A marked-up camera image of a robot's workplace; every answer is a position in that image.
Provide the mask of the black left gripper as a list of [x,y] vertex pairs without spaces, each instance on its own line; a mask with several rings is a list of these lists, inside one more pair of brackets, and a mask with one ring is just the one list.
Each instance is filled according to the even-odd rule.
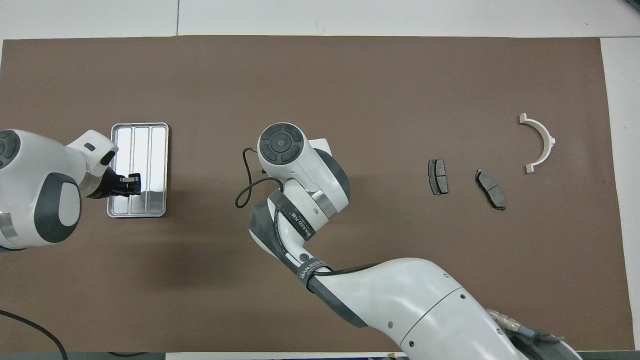
[[113,169],[106,169],[100,183],[100,198],[110,196],[139,196],[142,193],[141,174],[131,173],[123,176]]

